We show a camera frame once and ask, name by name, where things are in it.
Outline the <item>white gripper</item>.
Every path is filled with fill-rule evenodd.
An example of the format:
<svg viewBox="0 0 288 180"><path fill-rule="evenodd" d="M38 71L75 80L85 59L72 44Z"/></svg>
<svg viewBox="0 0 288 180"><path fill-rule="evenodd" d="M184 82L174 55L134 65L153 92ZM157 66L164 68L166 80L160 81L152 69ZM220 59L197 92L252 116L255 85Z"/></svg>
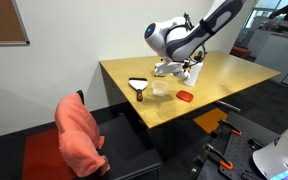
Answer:
<svg viewBox="0 0 288 180"><path fill-rule="evenodd" d="M183 64L177 62L156 63L154 69L154 74L156 76L166 76L167 74L173 74L177 76L183 72Z"/></svg>

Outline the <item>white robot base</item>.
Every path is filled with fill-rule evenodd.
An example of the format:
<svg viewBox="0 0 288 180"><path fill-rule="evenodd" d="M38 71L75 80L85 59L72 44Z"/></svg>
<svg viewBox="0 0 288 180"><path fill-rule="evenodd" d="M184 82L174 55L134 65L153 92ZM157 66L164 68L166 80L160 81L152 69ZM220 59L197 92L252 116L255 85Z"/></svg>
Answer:
<svg viewBox="0 0 288 180"><path fill-rule="evenodd" d="M288 180L288 129L270 144L256 150L252 157L267 180Z"/></svg>

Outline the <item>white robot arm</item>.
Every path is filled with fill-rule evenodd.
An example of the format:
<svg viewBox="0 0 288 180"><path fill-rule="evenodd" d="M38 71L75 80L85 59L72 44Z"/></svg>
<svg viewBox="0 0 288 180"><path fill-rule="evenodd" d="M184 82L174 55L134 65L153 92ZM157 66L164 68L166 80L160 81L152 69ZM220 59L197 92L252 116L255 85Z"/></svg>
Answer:
<svg viewBox="0 0 288 180"><path fill-rule="evenodd" d="M187 14L165 22L153 22L145 30L144 39L165 63L155 74L183 73L197 48L238 15L246 0L214 0L207 15L196 26Z"/></svg>

